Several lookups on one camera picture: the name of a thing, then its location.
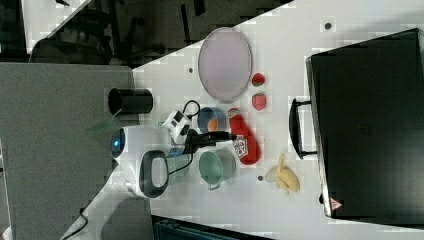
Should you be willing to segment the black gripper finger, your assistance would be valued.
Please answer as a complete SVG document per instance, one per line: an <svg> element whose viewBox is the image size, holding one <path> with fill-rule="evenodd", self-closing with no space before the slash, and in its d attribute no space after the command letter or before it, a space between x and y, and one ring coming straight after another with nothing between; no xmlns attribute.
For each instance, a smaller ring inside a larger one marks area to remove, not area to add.
<svg viewBox="0 0 424 240"><path fill-rule="evenodd" d="M210 132L209 135L214 141L234 141L237 139L236 135L225 131Z"/></svg>

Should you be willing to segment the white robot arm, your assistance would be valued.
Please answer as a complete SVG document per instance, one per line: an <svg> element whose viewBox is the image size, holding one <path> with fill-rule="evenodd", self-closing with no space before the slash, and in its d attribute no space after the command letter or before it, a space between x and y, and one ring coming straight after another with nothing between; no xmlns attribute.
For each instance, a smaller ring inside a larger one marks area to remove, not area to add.
<svg viewBox="0 0 424 240"><path fill-rule="evenodd" d="M168 186L168 159L235 139L235 135L225 131L199 134L188 129L185 136L178 138L164 127L122 127L111 140L111 154L118 166L108 184L113 190L122 188L138 197L157 198Z"/></svg>

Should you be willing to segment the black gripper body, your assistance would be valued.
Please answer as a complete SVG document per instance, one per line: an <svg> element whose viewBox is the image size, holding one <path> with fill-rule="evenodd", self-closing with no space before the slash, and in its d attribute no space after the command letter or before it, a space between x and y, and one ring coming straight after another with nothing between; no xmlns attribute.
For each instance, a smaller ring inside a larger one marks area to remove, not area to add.
<svg viewBox="0 0 424 240"><path fill-rule="evenodd" d="M198 134L195 130L190 129L185 141L185 154L194 154L198 149L213 146L211 137L208 134Z"/></svg>

